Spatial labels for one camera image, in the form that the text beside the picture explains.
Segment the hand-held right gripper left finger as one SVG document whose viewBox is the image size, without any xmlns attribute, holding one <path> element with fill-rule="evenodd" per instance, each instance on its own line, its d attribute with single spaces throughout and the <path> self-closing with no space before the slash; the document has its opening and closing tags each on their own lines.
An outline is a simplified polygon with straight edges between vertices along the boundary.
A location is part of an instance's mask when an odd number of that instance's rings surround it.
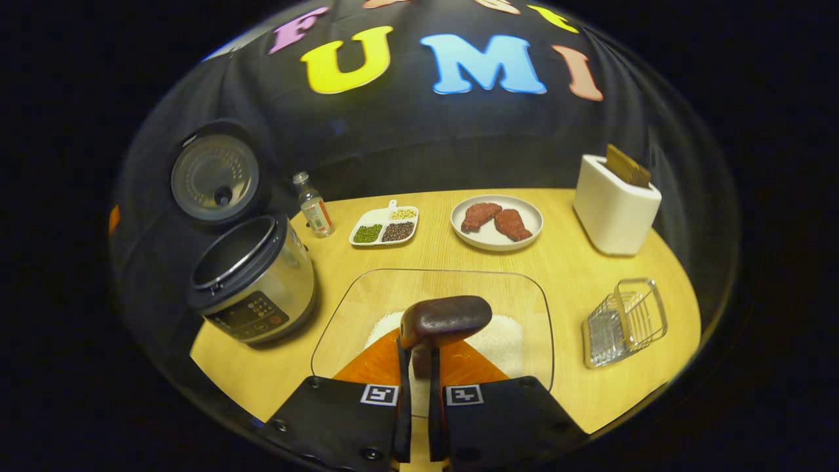
<svg viewBox="0 0 839 472">
<path fill-rule="evenodd" d="M 332 471 L 398 471 L 411 455 L 409 359 L 392 329 L 334 377 L 304 379 L 263 438 Z"/>
</svg>

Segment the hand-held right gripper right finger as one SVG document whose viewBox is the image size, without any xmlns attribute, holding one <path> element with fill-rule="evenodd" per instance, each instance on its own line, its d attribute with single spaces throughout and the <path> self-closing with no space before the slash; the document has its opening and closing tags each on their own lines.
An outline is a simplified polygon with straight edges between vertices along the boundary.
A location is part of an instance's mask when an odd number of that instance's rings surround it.
<svg viewBox="0 0 839 472">
<path fill-rule="evenodd" d="M 444 471 L 539 470 L 589 440 L 536 377 L 467 342 L 435 347 L 429 367 L 429 459 Z"/>
</svg>

